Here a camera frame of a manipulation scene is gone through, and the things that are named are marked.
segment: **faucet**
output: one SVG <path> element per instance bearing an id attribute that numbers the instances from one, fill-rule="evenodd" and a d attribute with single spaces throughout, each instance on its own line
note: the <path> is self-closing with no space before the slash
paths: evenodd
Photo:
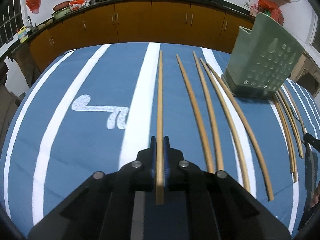
<path id="1" fill-rule="evenodd" d="M 33 26 L 32 26 L 32 21 L 31 21 L 30 16 L 28 16 L 28 21 L 30 22 L 30 29 L 31 29 L 31 31 L 34 32 L 34 29 L 35 29 L 35 28 L 33 28 Z"/>

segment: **white stripe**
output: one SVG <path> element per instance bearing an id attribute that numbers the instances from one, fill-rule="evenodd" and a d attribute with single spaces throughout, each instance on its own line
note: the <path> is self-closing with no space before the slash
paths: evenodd
<path id="1" fill-rule="evenodd" d="M 10 168 L 10 162 L 11 162 L 11 154 L 12 154 L 12 150 L 13 150 L 13 146 L 14 143 L 16 141 L 17 138 L 17 134 L 19 132 L 22 120 L 33 100 L 33 98 L 36 96 L 36 94 L 38 93 L 39 89 L 42 87 L 42 85 L 44 84 L 44 82 L 48 79 L 48 77 L 51 75 L 51 73 L 59 66 L 59 64 L 61 62 L 63 62 L 64 60 L 66 60 L 71 54 L 72 52 L 69 52 L 68 54 L 66 54 L 64 57 L 62 57 L 58 62 L 56 62 L 55 64 L 53 64 L 41 77 L 41 79 L 39 80 L 39 82 L 35 85 L 34 89 L 31 91 L 29 97 L 27 98 L 27 100 L 25 101 L 21 112 L 19 113 L 19 116 L 17 118 L 17 121 L 14 125 L 13 128 L 13 132 L 9 141 L 9 147 L 7 150 L 7 156 L 5 158 L 5 164 L 4 164 L 4 178 L 3 178 L 3 191 L 4 191 L 4 204 L 5 204 L 5 210 L 8 214 L 8 216 L 11 219 L 11 214 L 10 214 L 10 209 L 9 209 L 9 200 L 8 200 L 8 179 L 9 179 L 9 168 Z"/>
<path id="2" fill-rule="evenodd" d="M 41 140 L 39 154 L 36 162 L 35 174 L 33 175 L 33 190 L 32 190 L 32 217 L 33 225 L 37 224 L 44 216 L 44 182 L 47 174 L 52 144 L 56 138 L 62 120 L 69 109 L 74 97 L 78 93 L 81 85 L 98 62 L 99 58 L 111 44 L 102 45 L 95 54 L 87 61 L 82 70 L 76 76 L 62 100 L 58 104 L 53 116 L 44 132 Z"/>
<path id="3" fill-rule="evenodd" d="M 307 96 L 306 96 L 305 93 L 302 91 L 301 86 L 299 86 L 298 84 L 295 84 L 295 85 L 297 85 L 297 86 L 300 88 L 301 93 L 302 93 L 303 96 L 306 98 L 306 100 L 307 100 L 307 102 L 308 102 L 308 105 L 310 106 L 311 112 L 313 113 L 313 116 L 314 116 L 315 119 L 316 119 L 316 122 L 317 122 L 317 125 L 318 125 L 318 128 L 319 128 L 319 131 L 320 131 L 320 125 L 319 125 L 318 119 L 316 118 L 315 112 L 313 111 L 313 108 L 311 107 L 310 102 L 309 102 Z"/>
<path id="4" fill-rule="evenodd" d="M 149 43 L 128 113 L 119 157 L 119 169 L 149 147 L 150 123 L 160 43 Z"/>
<path id="5" fill-rule="evenodd" d="M 202 53 L 204 55 L 206 62 L 208 62 L 210 64 L 210 66 L 216 71 L 216 73 L 219 76 L 221 76 L 222 70 L 221 70 L 216 58 L 214 57 L 212 50 L 206 49 L 206 48 L 201 48 L 201 49 L 202 49 Z M 242 150 L 244 153 L 245 162 L 247 164 L 249 183 L 250 183 L 250 193 L 252 196 L 254 196 L 256 198 L 256 196 L 257 196 L 256 176 L 255 176 L 253 160 L 252 160 L 252 152 L 251 152 L 251 147 L 250 147 L 250 143 L 248 140 L 247 132 L 246 132 L 241 120 L 240 120 L 240 117 L 238 116 L 235 108 L 233 107 L 231 101 L 227 97 L 223 88 L 220 86 L 220 84 L 218 83 L 218 81 L 216 79 L 215 79 L 215 81 L 216 81 L 216 83 L 219 87 L 219 90 L 221 91 L 223 98 L 228 106 L 232 120 L 233 120 L 235 127 L 236 127 L 236 131 L 239 135 L 241 147 L 242 147 Z M 235 158 L 236 158 L 236 160 L 238 158 L 236 150 L 235 150 Z M 240 165 L 238 165 L 237 161 L 236 161 L 236 163 L 237 163 L 237 174 L 241 174 Z M 241 181 L 242 181 L 242 176 L 238 175 L 238 183 L 240 183 Z"/>
<path id="6" fill-rule="evenodd" d="M 293 103 L 292 103 L 292 101 L 291 101 L 291 99 L 290 99 L 290 97 L 289 97 L 289 94 L 288 94 L 287 90 L 284 88 L 283 85 L 282 85 L 281 87 L 283 88 L 283 91 L 284 91 L 285 95 L 287 96 L 287 99 L 289 100 L 289 102 L 290 102 L 290 104 L 291 104 L 291 107 L 292 107 L 292 109 L 294 110 L 296 116 L 298 116 L 298 114 L 297 114 L 297 112 L 296 112 L 296 109 L 295 109 L 294 106 L 293 106 Z M 285 139 L 284 130 L 283 130 L 282 123 L 281 123 L 281 121 L 280 121 L 278 112 L 275 112 L 275 115 L 276 115 L 276 117 L 277 117 L 277 119 L 278 119 L 278 123 L 279 123 L 279 125 L 280 125 L 280 127 L 281 127 L 282 134 L 283 134 L 283 136 L 284 136 L 284 141 L 285 141 L 285 143 L 287 144 L 286 139 Z M 292 176 L 292 187 L 293 187 L 293 202 L 292 202 L 292 211 L 291 211 L 291 216 L 290 216 L 290 222 L 289 222 L 289 228 L 288 228 L 288 229 L 289 229 L 290 234 L 292 235 L 292 231 L 293 231 L 294 225 L 295 225 L 295 223 L 296 223 L 296 219 L 297 219 L 297 212 L 298 212 L 298 205 L 299 205 L 299 173 L 298 173 L 298 171 L 297 171 L 297 177 L 298 177 L 298 179 L 297 179 L 297 182 L 296 182 L 296 183 L 294 183 L 293 174 L 291 174 L 291 176 Z"/>
<path id="7" fill-rule="evenodd" d="M 308 117 L 308 119 L 309 119 L 309 121 L 310 121 L 310 124 L 312 125 L 312 127 L 313 127 L 313 130 L 314 130 L 314 132 L 315 132 L 315 136 L 316 136 L 316 138 L 318 139 L 318 134 L 317 134 L 317 131 L 316 131 L 316 127 L 313 125 L 313 123 L 312 123 L 312 121 L 311 121 L 311 118 L 310 118 L 310 115 L 309 115 L 309 113 L 308 113 L 308 111 L 307 111 L 307 109 L 306 109 L 306 106 L 304 105 L 304 103 L 303 103 L 303 101 L 302 101 L 302 99 L 301 99 L 301 97 L 300 97 L 300 95 L 299 95 L 299 93 L 297 92 L 297 90 L 296 90 L 296 88 L 294 87 L 294 85 L 293 85 L 293 81 L 291 81 L 290 79 L 287 79 L 287 82 L 292 86 L 292 88 L 293 88 L 293 90 L 295 91 L 295 93 L 297 94 L 297 96 L 298 96 L 298 98 L 299 98 L 299 100 L 300 100 L 300 102 L 301 102 L 301 104 L 302 104 L 302 107 L 303 107 L 303 109 L 304 109 L 304 111 L 306 112 L 306 114 L 307 114 L 307 117 Z M 310 162 L 311 162 L 311 166 L 312 166 L 312 168 L 311 168 L 311 190 L 312 190 L 312 192 L 314 191 L 314 189 L 315 189 L 315 162 L 314 162 L 314 160 L 313 160 L 313 154 L 311 153 L 310 154 Z"/>
<path id="8" fill-rule="evenodd" d="M 315 105 L 315 101 L 311 98 L 309 91 L 307 91 L 305 88 L 303 88 L 303 89 L 306 91 L 306 94 L 308 95 L 308 97 L 310 98 L 311 102 L 313 103 L 313 106 L 315 107 L 315 111 L 316 111 L 316 113 L 317 113 L 317 116 L 318 116 L 318 118 L 320 119 L 320 116 L 319 116 L 317 107 L 316 107 L 316 105 Z"/>

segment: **bowl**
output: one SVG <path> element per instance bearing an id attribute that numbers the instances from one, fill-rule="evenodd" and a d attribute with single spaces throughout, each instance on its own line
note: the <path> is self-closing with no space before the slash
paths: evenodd
<path id="1" fill-rule="evenodd" d="M 70 8 L 71 8 L 71 6 L 67 7 L 67 8 L 64 8 L 64 9 L 62 9 L 60 11 L 57 11 L 57 12 L 53 13 L 52 15 L 56 20 L 58 20 L 58 19 L 64 17 L 68 12 L 71 12 Z"/>
<path id="2" fill-rule="evenodd" d="M 55 7 L 53 7 L 53 10 L 55 12 L 57 12 L 57 11 L 60 11 L 64 8 L 67 8 L 69 6 L 69 3 L 70 3 L 70 1 L 65 1 L 65 2 L 59 3 Z"/>

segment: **blue tablecloth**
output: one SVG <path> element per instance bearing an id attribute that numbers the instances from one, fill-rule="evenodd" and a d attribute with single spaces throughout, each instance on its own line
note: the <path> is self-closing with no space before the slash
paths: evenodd
<path id="1" fill-rule="evenodd" d="M 195 92 L 207 135 L 209 117 L 192 51 L 222 74 L 230 55 L 175 44 L 121 43 L 67 52 L 55 59 L 33 85 L 11 123 L 0 159 L 0 200 L 26 236 L 31 227 L 95 171 L 117 171 L 149 147 L 156 135 L 157 64 L 164 63 L 164 135 L 185 159 L 205 170 L 190 100 L 176 60 L 183 62 Z M 225 170 L 242 183 L 228 123 L 209 79 L 207 84 L 222 142 Z M 320 117 L 311 95 L 292 81 L 289 88 L 306 129 L 318 138 Z M 320 180 L 318 157 L 301 160 L 295 146 L 299 180 L 293 184 L 283 128 L 272 102 L 236 99 L 260 145 L 275 199 L 268 202 L 255 151 L 234 108 L 249 172 L 251 194 L 292 236 Z M 302 131 L 297 122 L 300 136 Z"/>

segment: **bamboo rod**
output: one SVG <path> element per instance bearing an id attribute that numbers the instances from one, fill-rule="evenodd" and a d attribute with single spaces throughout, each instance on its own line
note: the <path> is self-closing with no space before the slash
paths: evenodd
<path id="1" fill-rule="evenodd" d="M 210 150 L 210 145 L 209 145 L 209 140 L 207 137 L 207 133 L 205 131 L 204 128 L 204 124 L 203 124 L 203 120 L 201 117 L 201 113 L 200 113 L 200 109 L 198 106 L 198 103 L 196 101 L 196 96 L 193 92 L 193 89 L 191 87 L 191 83 L 189 81 L 188 75 L 186 73 L 186 70 L 184 69 L 184 66 L 178 56 L 178 54 L 176 54 L 177 57 L 177 61 L 181 70 L 181 74 L 191 101 L 191 106 L 193 109 L 193 113 L 195 115 L 196 118 L 196 123 L 198 126 L 198 130 L 199 130 L 199 134 L 200 134 L 200 139 L 201 139 L 201 143 L 202 143 L 202 149 L 204 152 L 204 159 L 206 160 L 206 166 L 207 166 L 207 171 L 210 173 L 214 173 L 214 165 L 213 165 L 213 161 L 212 161 L 212 155 L 211 155 L 211 150 Z"/>
<path id="2" fill-rule="evenodd" d="M 282 110 L 282 108 L 281 108 L 281 106 L 280 106 L 280 104 L 282 105 L 282 103 L 281 103 L 281 97 L 280 97 L 280 95 L 278 94 L 278 93 L 276 93 L 276 97 L 277 97 L 277 103 L 278 103 L 278 106 L 279 106 L 279 108 L 280 108 L 280 118 L 282 118 L 283 120 L 284 120 L 284 125 L 285 125 L 285 129 L 286 129 L 286 131 L 284 132 L 284 133 L 287 133 L 287 135 L 288 135 L 288 138 L 289 138 L 289 145 L 290 145 L 290 147 L 291 147 L 291 158 L 292 158 L 292 160 L 290 161 L 291 163 L 290 163 L 290 169 L 291 169 L 291 166 L 293 166 L 293 168 L 291 169 L 291 170 L 293 170 L 293 182 L 297 182 L 298 181 L 298 175 L 297 175 L 297 161 L 296 161 L 296 154 L 295 154 L 295 150 L 294 150 L 294 146 L 293 146 L 293 141 L 292 141 L 292 136 L 291 136 L 291 133 L 290 133 L 290 130 L 289 130 L 289 125 L 288 125 L 288 123 L 287 123 L 287 120 L 285 119 L 285 116 L 284 116 L 284 112 L 283 112 L 283 110 Z"/>
<path id="3" fill-rule="evenodd" d="M 247 169 L 247 164 L 245 162 L 245 158 L 244 158 L 244 154 L 242 151 L 242 147 L 240 144 L 240 139 L 239 139 L 239 135 L 237 133 L 235 124 L 232 120 L 230 111 L 228 109 L 228 106 L 219 90 L 219 87 L 217 85 L 217 83 L 215 82 L 214 78 L 212 77 L 212 75 L 210 74 L 210 71 L 208 69 L 208 67 L 206 66 L 206 64 L 203 62 L 203 60 L 200 58 L 202 65 L 204 66 L 205 71 L 207 72 L 207 75 L 210 79 L 210 82 L 212 84 L 212 86 L 214 87 L 214 90 L 217 93 L 217 96 L 219 98 L 219 101 L 221 103 L 222 109 L 225 113 L 225 116 L 227 118 L 230 130 L 231 130 L 231 134 L 233 137 L 233 140 L 235 142 L 235 146 L 236 146 L 236 151 L 237 151 L 237 155 L 238 155 L 238 159 L 239 159 L 239 163 L 240 163 L 240 168 L 241 168 L 241 174 L 242 174 L 242 179 L 243 179 L 243 184 L 244 184 L 244 188 L 250 192 L 250 182 L 249 182 L 249 175 L 248 175 L 248 169 Z"/>
<path id="4" fill-rule="evenodd" d="M 214 144 L 214 151 L 215 151 L 215 155 L 216 155 L 217 171 L 223 171 L 224 167 L 223 167 L 221 142 L 220 142 L 220 138 L 219 138 L 219 131 L 218 131 L 217 121 L 216 121 L 216 117 L 214 114 L 214 109 L 213 109 L 213 105 L 212 105 L 212 101 L 211 101 L 211 96 L 209 93 L 207 82 L 205 81 L 201 66 L 199 64 L 199 60 L 198 60 L 195 52 L 193 52 L 193 57 L 195 58 L 196 67 L 197 67 L 199 78 L 201 81 L 205 101 L 207 103 L 207 109 L 208 109 L 210 125 L 211 125 L 211 133 L 212 133 L 213 144 Z"/>
<path id="5" fill-rule="evenodd" d="M 299 118 L 299 121 L 300 121 L 300 124 L 301 124 L 301 128 L 302 128 L 302 134 L 305 135 L 305 134 L 307 133 L 307 131 L 306 131 L 306 128 L 304 127 L 303 119 L 302 119 L 302 117 L 301 117 L 301 114 L 300 114 L 300 112 L 299 112 L 299 109 L 298 109 L 298 107 L 297 107 L 297 104 L 296 104 L 296 102 L 293 100 L 293 97 L 292 97 L 289 89 L 287 88 L 287 86 L 286 86 L 285 84 L 283 84 L 283 86 L 284 86 L 285 90 L 287 90 L 287 93 L 288 93 L 288 95 L 289 95 L 289 98 L 290 98 L 290 100 L 291 100 L 291 102 L 292 102 L 292 104 L 293 104 L 294 109 L 296 110 L 297 115 L 298 115 L 298 118 Z"/>
<path id="6" fill-rule="evenodd" d="M 157 151 L 156 151 L 156 205 L 164 203 L 164 156 L 163 156 L 163 61 L 159 54 L 158 105 L 157 105 Z"/>
<path id="7" fill-rule="evenodd" d="M 292 112 L 290 110 L 288 102 L 285 99 L 284 94 L 282 93 L 281 89 L 279 89 L 278 92 L 279 92 L 279 95 L 280 95 L 280 97 L 282 99 L 282 102 L 284 103 L 283 107 L 285 107 L 287 109 L 286 110 L 286 114 L 287 115 L 289 114 L 288 119 L 289 119 L 289 122 L 290 122 L 291 127 L 292 127 L 293 135 L 294 135 L 294 137 L 296 139 L 299 156 L 302 159 L 303 158 L 303 150 L 302 150 L 301 139 L 300 139 L 300 134 L 299 134 L 299 131 L 298 131 L 297 124 L 296 124 L 296 122 L 294 120 L 294 117 L 293 117 L 293 114 L 292 114 Z"/>
<path id="8" fill-rule="evenodd" d="M 249 135 L 249 138 L 252 142 L 252 145 L 253 145 L 253 148 L 256 152 L 256 155 L 257 155 L 257 159 L 259 161 L 259 165 L 260 165 L 260 168 L 261 168 L 261 171 L 262 171 L 262 175 L 263 175 L 263 179 L 264 179 L 264 183 L 265 183 L 265 186 L 266 186 L 266 191 L 267 191 L 267 195 L 268 195 L 268 200 L 269 201 L 272 201 L 274 199 L 274 196 L 273 196 L 273 190 L 272 190 L 272 185 L 271 185 L 271 180 L 270 180 L 270 176 L 269 176 L 269 173 L 268 173 L 268 169 L 267 169 L 267 166 L 266 166 L 266 163 L 264 161 L 264 158 L 263 158 L 263 155 L 262 155 L 262 152 L 260 150 L 260 147 L 258 145 L 258 142 L 254 136 L 254 133 L 250 127 L 250 124 L 248 123 L 246 117 L 244 116 L 240 106 L 238 105 L 237 101 L 234 99 L 233 95 L 231 94 L 231 92 L 229 91 L 228 87 L 224 84 L 224 82 L 222 81 L 222 79 L 218 76 L 218 74 L 214 71 L 214 69 L 210 66 L 210 64 L 207 63 L 207 65 L 204 63 L 204 61 L 202 59 L 200 59 L 202 64 L 205 66 L 207 66 L 211 73 L 215 76 L 215 78 L 217 79 L 217 81 L 219 82 L 220 86 L 223 88 L 223 90 L 225 91 L 226 95 L 228 96 L 229 100 L 231 101 L 233 107 L 235 108 L 236 112 L 238 113 L 239 117 L 240 117 L 240 120 L 242 121 L 248 135 Z"/>
<path id="9" fill-rule="evenodd" d="M 285 140 L 287 141 L 287 146 L 288 146 L 288 152 L 289 152 L 289 162 L 290 162 L 290 173 L 294 173 L 295 172 L 295 166 L 294 166 L 294 161 L 293 161 L 293 147 L 292 147 L 292 143 L 291 143 L 291 138 L 289 136 L 290 132 L 288 129 L 288 124 L 284 118 L 284 113 L 279 105 L 279 101 L 277 100 L 276 96 L 273 96 L 273 103 L 276 106 L 277 112 L 279 114 L 280 117 L 280 121 L 284 130 L 284 135 L 285 135 Z"/>

